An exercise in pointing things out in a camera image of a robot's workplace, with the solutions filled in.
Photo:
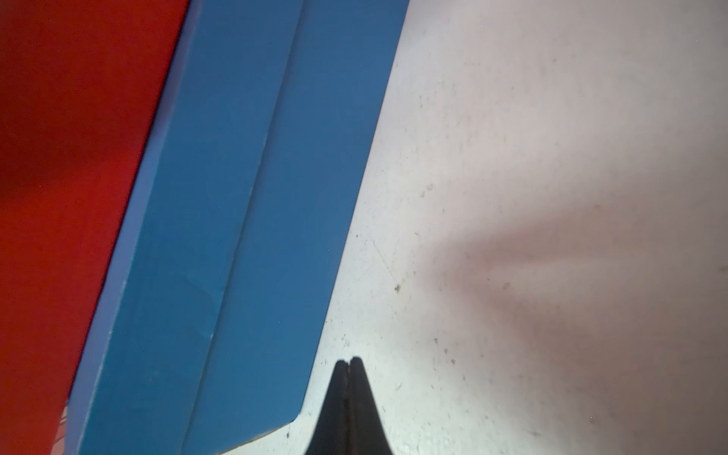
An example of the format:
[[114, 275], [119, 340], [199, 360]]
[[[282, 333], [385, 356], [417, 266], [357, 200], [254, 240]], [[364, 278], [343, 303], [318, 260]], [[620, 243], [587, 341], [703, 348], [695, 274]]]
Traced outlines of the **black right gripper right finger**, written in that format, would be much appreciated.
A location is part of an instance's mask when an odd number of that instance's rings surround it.
[[347, 454], [393, 455], [361, 358], [349, 363], [347, 383]]

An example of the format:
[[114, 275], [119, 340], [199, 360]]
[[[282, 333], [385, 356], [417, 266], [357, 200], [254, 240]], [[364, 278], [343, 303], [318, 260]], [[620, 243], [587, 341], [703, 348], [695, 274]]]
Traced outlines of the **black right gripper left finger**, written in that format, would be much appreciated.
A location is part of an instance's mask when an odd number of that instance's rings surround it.
[[305, 455], [340, 455], [348, 447], [349, 365], [339, 360], [330, 378], [311, 441]]

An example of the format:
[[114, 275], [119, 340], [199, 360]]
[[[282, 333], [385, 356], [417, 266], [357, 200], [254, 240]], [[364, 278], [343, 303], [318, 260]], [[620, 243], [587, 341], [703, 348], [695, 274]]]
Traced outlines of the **red shoebox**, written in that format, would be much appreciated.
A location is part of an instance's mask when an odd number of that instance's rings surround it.
[[50, 453], [184, 1], [1, 5], [1, 450]]

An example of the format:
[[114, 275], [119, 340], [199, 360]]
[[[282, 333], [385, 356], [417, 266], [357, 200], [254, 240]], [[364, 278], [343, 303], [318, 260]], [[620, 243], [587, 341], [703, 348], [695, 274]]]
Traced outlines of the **blue shoebox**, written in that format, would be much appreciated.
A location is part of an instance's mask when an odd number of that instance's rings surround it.
[[296, 419], [407, 9], [191, 2], [67, 453], [221, 454]]

